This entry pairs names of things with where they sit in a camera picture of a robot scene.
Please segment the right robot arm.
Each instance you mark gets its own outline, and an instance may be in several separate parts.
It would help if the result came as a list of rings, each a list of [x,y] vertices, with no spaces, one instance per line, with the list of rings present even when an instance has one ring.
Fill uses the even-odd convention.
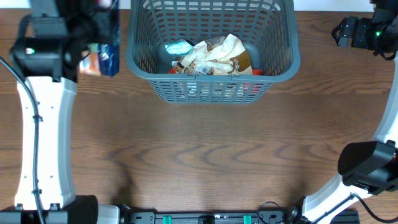
[[[331,32],[337,46],[370,50],[386,61],[397,62],[397,1],[374,0],[370,18],[349,16]],[[360,203],[380,223],[381,218],[365,199],[397,190],[397,72],[382,118],[374,134],[365,141],[348,143],[341,151],[337,173],[317,192],[302,197],[285,219],[287,223],[354,223],[347,209]]]

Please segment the Kleenex tissue multipack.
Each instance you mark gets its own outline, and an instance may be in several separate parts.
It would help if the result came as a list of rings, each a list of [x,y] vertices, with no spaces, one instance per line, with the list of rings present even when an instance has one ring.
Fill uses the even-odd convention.
[[[81,74],[113,77],[119,72],[121,33],[119,0],[97,1],[93,14],[98,27],[98,38],[82,52]]]

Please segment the beige grain bag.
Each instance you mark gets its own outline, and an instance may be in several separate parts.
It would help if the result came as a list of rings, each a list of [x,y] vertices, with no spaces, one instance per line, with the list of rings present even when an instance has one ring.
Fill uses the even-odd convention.
[[[214,69],[214,76],[239,76],[231,73],[233,66],[230,58],[245,50],[241,40],[235,35],[229,34],[196,44],[191,52],[178,62],[184,66],[190,65],[192,62],[204,63]]]
[[[178,61],[172,62],[172,68],[176,73],[185,73],[188,75],[213,75],[214,69],[204,63],[192,62],[190,65],[184,66]]]

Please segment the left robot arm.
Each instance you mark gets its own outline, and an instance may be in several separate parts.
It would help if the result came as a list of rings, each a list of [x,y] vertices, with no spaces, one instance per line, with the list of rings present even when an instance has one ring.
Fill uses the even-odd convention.
[[[126,223],[117,205],[77,195],[71,167],[71,119],[79,65],[97,44],[119,68],[117,1],[32,1],[5,67],[22,106],[22,167],[14,205],[2,223]]]

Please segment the beige rice bag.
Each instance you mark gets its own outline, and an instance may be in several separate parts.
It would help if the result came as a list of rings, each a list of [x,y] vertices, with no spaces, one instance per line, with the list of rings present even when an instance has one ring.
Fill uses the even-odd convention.
[[[235,57],[231,57],[230,61],[233,66],[232,74],[252,75],[251,59],[246,50]]]

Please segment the mint green wipes pack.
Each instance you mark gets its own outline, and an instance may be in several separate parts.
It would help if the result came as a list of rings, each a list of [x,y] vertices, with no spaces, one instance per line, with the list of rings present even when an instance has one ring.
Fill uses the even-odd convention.
[[[193,45],[184,39],[165,44],[166,51],[171,55],[186,55],[191,52]]]

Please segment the orange and tan cracker pack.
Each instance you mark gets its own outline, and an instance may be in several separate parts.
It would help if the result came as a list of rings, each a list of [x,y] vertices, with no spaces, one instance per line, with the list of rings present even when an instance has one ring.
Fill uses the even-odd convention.
[[[169,73],[175,74],[175,73],[177,73],[177,72],[175,71],[174,68],[171,68],[171,69],[169,70]],[[252,74],[253,74],[253,75],[259,76],[259,75],[261,75],[261,70],[260,70],[260,69],[252,69]],[[250,86],[249,83],[244,83],[244,84],[243,84],[243,90],[244,90],[244,91],[247,91],[248,88],[249,88],[249,86]]]

